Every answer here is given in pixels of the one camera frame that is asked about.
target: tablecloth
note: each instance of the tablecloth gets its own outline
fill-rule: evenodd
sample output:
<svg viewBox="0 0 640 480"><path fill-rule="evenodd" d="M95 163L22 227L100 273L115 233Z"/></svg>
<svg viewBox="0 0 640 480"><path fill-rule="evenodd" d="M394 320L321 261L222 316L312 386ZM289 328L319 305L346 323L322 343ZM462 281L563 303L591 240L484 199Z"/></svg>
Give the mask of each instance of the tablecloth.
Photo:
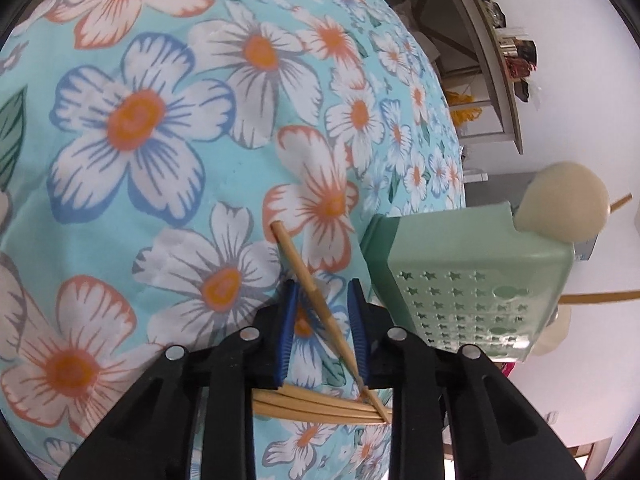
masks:
<svg viewBox="0 0 640 480"><path fill-rule="evenodd" d="M0 410L49 479L162 348L273 297L270 222L350 337L372 215L464 203L440 86L383 0L46 0L0 52L0 189ZM357 396L303 300L287 381ZM263 479L388 465L382 426L254 425Z"/></svg>

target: wall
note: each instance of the wall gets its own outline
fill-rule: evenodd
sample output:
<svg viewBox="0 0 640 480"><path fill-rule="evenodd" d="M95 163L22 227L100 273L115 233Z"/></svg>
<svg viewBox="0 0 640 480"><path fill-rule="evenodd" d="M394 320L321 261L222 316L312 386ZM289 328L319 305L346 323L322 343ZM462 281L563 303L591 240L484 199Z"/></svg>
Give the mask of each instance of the wall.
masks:
<svg viewBox="0 0 640 480"><path fill-rule="evenodd" d="M508 25L538 47L540 105L518 104L524 156L512 143L470 146L470 167L491 173L581 162L613 198L640 196L640 54L608 0L497 0ZM638 200L615 213L567 293L640 288ZM516 367L515 384L568 446L613 436L609 457L640 414L640 302L576 306L552 354Z"/></svg>

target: green container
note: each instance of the green container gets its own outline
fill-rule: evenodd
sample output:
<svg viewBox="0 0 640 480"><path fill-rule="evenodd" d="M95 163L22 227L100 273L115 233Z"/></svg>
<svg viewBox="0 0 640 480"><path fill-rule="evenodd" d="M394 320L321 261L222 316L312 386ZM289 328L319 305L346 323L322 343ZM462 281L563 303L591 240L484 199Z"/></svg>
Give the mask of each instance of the green container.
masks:
<svg viewBox="0 0 640 480"><path fill-rule="evenodd" d="M361 247L397 325L430 346L472 343L504 362L527 357L574 262L572 244L516 231L508 203L376 215Z"/></svg>

